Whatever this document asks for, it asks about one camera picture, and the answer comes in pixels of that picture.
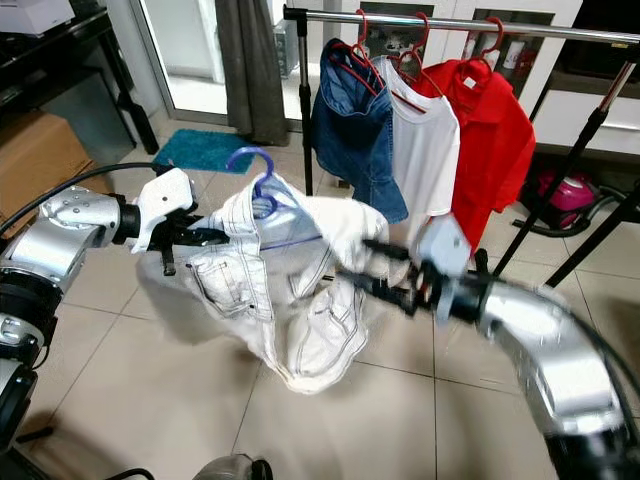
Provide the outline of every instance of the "white box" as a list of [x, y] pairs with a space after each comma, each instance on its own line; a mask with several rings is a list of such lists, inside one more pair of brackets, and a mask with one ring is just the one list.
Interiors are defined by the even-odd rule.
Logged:
[[0, 32], [40, 35], [73, 17], [69, 0], [0, 0]]

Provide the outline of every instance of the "robotic arm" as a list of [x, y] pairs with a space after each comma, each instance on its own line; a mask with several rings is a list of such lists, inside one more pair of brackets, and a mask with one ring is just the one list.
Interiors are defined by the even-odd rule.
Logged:
[[[71, 187], [41, 205], [36, 223], [0, 257], [0, 454], [29, 406], [33, 370], [53, 337], [55, 311], [88, 248], [136, 239], [132, 252], [162, 251], [175, 273], [172, 244], [228, 242], [224, 232], [189, 229], [198, 217], [184, 172], [149, 182], [133, 205], [122, 197]], [[602, 353], [561, 302], [539, 292], [466, 273], [470, 249], [455, 220], [424, 228], [413, 252], [367, 243], [374, 252], [414, 265], [411, 288], [390, 288], [366, 275], [341, 272], [371, 295], [414, 314], [435, 311], [476, 326], [510, 356], [560, 478], [640, 478], [637, 435], [626, 401]]]

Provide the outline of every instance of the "blue denim jacket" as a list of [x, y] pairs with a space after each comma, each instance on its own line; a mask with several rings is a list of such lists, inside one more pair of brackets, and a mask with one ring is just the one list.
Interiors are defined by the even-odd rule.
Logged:
[[[353, 185], [353, 198], [371, 205], [389, 223], [408, 216], [393, 179], [393, 110], [386, 87], [368, 66], [354, 61], [343, 44], [330, 40], [320, 60], [320, 89], [311, 117], [311, 144], [318, 163]], [[340, 64], [354, 70], [378, 92], [376, 96]]]

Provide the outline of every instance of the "blue hanger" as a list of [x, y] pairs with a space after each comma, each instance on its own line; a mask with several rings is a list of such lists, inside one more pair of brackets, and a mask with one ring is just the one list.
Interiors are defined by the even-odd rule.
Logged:
[[229, 160], [227, 161], [227, 168], [228, 169], [233, 168], [233, 165], [236, 163], [236, 161], [240, 157], [242, 157], [243, 155], [260, 155], [267, 162], [267, 173], [262, 178], [258, 179], [258, 181], [256, 181], [255, 186], [253, 187], [253, 198], [254, 199], [263, 198], [263, 199], [267, 200], [271, 204], [271, 208], [269, 209], [269, 211], [266, 214], [263, 213], [263, 214], [260, 214], [260, 215], [256, 215], [256, 218], [259, 218], [259, 219], [260, 218], [267, 218], [269, 215], [274, 213], [276, 211], [276, 209], [278, 208], [278, 202], [276, 201], [276, 199], [273, 198], [268, 193], [263, 193], [262, 192], [262, 185], [267, 180], [269, 180], [271, 178], [271, 175], [273, 175], [273, 159], [271, 158], [271, 155], [269, 155], [262, 148], [259, 148], [259, 147], [242, 147], [242, 148], [239, 148], [238, 150], [236, 150], [235, 152], [233, 152], [231, 157], [229, 157]]

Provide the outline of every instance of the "white t-shirt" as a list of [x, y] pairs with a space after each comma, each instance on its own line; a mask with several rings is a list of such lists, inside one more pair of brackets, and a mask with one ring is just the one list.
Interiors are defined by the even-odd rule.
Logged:
[[[409, 217], [392, 228], [392, 240], [410, 244], [429, 217], [451, 210], [460, 126], [446, 97], [427, 98], [415, 92], [385, 57], [374, 59], [374, 65], [391, 95], [393, 177], [409, 211]], [[392, 92], [426, 113], [407, 105]]]

